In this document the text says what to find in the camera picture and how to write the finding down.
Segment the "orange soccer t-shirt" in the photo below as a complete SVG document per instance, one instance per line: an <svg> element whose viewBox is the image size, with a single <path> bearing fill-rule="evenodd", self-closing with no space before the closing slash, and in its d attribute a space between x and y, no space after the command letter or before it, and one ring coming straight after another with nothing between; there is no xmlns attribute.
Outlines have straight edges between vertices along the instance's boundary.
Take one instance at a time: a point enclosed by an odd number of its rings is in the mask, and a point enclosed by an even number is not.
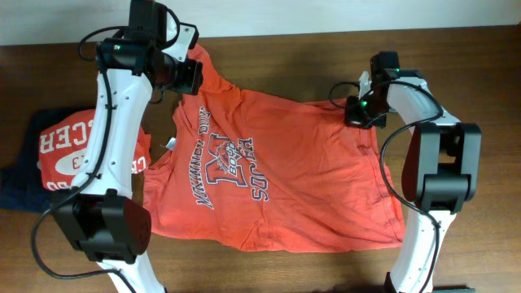
<svg viewBox="0 0 521 293"><path fill-rule="evenodd" d="M242 90L209 53L204 82L173 113L176 142L144 173L155 234L241 251L345 252L399 247L401 206L385 186L374 129L348 127L327 101Z"/></svg>

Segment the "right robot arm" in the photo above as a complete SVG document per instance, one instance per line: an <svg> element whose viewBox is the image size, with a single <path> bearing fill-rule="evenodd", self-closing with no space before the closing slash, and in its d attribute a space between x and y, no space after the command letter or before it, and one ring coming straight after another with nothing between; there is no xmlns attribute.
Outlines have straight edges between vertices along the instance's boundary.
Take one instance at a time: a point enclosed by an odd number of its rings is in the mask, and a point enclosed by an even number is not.
<svg viewBox="0 0 521 293"><path fill-rule="evenodd" d="M462 210L475 196L482 132L445 110L417 69L403 69L398 54L380 51L370 70L354 82L358 96L348 98L344 123L359 129L383 128L387 114L397 113L404 126L384 141L412 134L401 173L402 192L389 181L387 190L409 208L399 256L387 272L382 292L433 292L432 279L442 242Z"/></svg>

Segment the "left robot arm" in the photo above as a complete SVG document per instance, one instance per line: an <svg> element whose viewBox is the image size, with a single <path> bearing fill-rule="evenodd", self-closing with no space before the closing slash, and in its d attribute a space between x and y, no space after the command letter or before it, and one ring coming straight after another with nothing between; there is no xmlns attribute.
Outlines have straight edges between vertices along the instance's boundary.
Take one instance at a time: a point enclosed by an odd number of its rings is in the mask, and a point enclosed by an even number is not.
<svg viewBox="0 0 521 293"><path fill-rule="evenodd" d="M120 292L164 290L147 255L151 215L133 201L131 167L153 92L198 93L203 66L188 56L198 37L164 4L133 1L127 25L96 47L97 104L87 148L70 191L49 214Z"/></svg>

